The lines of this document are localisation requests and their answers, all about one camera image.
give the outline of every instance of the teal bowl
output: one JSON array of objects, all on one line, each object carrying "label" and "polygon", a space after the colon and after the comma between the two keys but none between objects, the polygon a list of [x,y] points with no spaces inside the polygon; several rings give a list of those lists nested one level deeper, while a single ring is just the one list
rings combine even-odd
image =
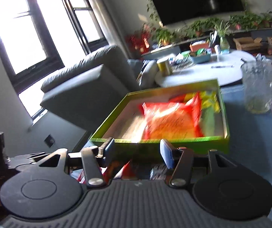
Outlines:
[{"label": "teal bowl", "polygon": [[191,58],[192,62],[195,64],[206,63],[211,60],[211,55],[207,54],[207,55],[202,55],[202,56],[197,56],[197,57],[190,56],[190,58]]}]

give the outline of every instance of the snack bag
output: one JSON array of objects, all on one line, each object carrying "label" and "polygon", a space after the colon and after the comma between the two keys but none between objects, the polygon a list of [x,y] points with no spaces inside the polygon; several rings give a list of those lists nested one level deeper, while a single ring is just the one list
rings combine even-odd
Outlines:
[{"label": "snack bag", "polygon": [[[178,103],[186,103],[190,99],[192,99],[196,93],[187,93],[183,95],[179,95],[177,97],[171,98],[169,102],[178,102]],[[201,102],[201,109],[207,109],[209,107],[214,108],[214,112],[219,113],[220,112],[220,105],[217,101],[217,95],[215,91],[202,91],[199,92]]]},{"label": "snack bag", "polygon": [[187,103],[143,103],[147,122],[145,139],[203,137],[199,120],[201,99],[197,93]]}]

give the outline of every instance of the glass pitcher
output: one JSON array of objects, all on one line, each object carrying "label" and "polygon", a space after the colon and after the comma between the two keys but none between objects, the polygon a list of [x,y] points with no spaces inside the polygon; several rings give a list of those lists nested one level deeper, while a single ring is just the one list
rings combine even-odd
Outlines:
[{"label": "glass pitcher", "polygon": [[272,63],[271,61],[250,61],[241,66],[245,106],[254,114],[266,113],[272,109]]}]

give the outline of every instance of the red package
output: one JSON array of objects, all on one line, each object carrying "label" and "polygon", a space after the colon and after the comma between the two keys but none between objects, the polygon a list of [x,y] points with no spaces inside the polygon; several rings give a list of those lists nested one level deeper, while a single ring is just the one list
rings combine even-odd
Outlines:
[{"label": "red package", "polygon": [[125,164],[121,170],[116,174],[114,179],[123,179],[123,180],[138,180],[136,177],[133,168],[131,166],[132,160]]},{"label": "red package", "polygon": [[203,137],[199,126],[199,92],[184,103],[143,103],[147,121],[145,139],[184,139]]}]

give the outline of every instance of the gray armchair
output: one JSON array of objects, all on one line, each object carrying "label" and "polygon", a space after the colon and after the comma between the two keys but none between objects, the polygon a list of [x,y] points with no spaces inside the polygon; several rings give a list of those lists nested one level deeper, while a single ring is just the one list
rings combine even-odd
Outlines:
[{"label": "gray armchair", "polygon": [[87,131],[95,131],[128,92],[154,87],[156,61],[147,64],[138,84],[142,66],[140,60],[126,59],[116,45],[99,49],[47,79],[41,87],[41,106]]}]

